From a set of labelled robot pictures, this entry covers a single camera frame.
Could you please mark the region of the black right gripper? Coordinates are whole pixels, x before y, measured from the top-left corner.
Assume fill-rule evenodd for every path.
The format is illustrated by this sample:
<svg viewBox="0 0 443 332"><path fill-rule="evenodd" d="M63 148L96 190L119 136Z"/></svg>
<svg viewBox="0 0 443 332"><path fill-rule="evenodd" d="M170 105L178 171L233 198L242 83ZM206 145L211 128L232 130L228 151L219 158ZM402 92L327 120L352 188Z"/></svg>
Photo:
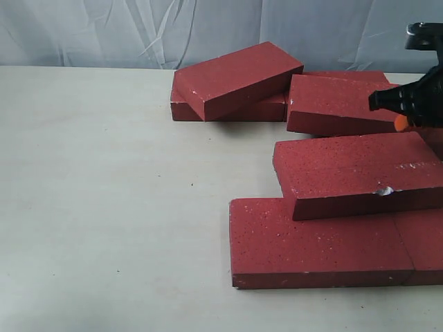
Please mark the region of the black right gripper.
<svg viewBox="0 0 443 332"><path fill-rule="evenodd" d="M434 66L418 81L406 88L397 86L375 91L369 98L369 109L386 109L407 113L395 118L395 130L414 127L442 127L442 66Z"/></svg>

